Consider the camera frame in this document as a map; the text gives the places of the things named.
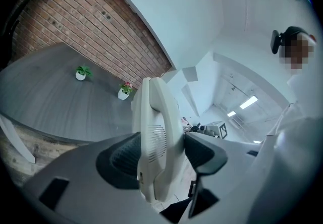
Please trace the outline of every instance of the wooden floor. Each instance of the wooden floor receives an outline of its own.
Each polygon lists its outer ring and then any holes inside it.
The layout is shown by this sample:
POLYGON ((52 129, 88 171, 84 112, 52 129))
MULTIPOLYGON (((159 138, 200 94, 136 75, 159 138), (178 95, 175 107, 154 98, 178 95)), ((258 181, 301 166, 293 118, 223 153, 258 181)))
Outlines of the wooden floor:
POLYGON ((28 162, 13 147, 0 128, 0 156, 9 175, 17 186, 22 186, 30 177, 35 175, 52 160, 64 152, 82 146, 73 142, 57 141, 15 125, 19 137, 29 151, 35 156, 35 164, 28 162))

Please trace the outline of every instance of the white flower pot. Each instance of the white flower pot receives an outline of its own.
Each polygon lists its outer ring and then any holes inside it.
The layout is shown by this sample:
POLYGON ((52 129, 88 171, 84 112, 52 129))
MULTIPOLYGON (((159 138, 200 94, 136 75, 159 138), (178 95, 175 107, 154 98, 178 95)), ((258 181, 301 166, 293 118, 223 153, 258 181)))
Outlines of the white flower pot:
POLYGON ((127 97, 129 97, 129 95, 127 95, 126 93, 123 93, 122 89, 120 89, 118 92, 118 99, 125 100, 127 97))
POLYGON ((85 79, 85 76, 86 75, 79 74, 79 72, 76 72, 76 74, 75 74, 76 79, 78 79, 79 81, 84 80, 85 79))

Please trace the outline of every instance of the green plant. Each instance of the green plant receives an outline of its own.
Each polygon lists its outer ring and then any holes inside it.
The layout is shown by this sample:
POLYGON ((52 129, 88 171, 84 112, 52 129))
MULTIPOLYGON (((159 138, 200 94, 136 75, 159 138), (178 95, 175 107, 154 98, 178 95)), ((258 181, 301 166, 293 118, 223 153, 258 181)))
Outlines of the green plant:
POLYGON ((88 66, 79 66, 78 68, 76 68, 76 70, 81 75, 92 76, 92 73, 91 73, 90 68, 88 66))
POLYGON ((129 95, 132 92, 132 84, 130 82, 126 82, 125 84, 120 84, 122 88, 122 92, 129 95))

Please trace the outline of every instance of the person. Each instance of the person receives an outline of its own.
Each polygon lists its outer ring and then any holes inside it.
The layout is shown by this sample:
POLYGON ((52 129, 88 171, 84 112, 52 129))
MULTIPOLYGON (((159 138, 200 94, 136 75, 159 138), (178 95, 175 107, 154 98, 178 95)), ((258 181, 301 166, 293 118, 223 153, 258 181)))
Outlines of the person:
MULTIPOLYGON (((273 32, 273 39, 275 39, 274 42, 276 42, 272 45, 273 54, 276 54, 279 49, 281 60, 283 63, 289 64, 291 70, 302 69, 303 64, 308 63, 308 58, 311 56, 311 53, 314 52, 314 47, 316 45, 315 37, 299 27, 289 27, 279 36, 277 33, 277 31, 273 32)), ((293 122, 304 118, 304 116, 299 101, 289 104, 288 107, 283 110, 266 137, 279 134, 293 122)))

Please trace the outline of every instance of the dark gray surface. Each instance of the dark gray surface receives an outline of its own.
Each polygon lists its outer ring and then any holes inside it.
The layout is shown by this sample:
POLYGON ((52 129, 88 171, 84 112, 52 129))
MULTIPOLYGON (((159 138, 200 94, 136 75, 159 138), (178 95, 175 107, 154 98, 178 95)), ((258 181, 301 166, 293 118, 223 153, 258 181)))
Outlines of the dark gray surface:
POLYGON ((129 134, 133 95, 119 100, 121 83, 73 48, 56 44, 0 72, 0 114, 60 138, 101 141, 129 134), (79 65, 89 66, 93 76, 78 81, 79 65))

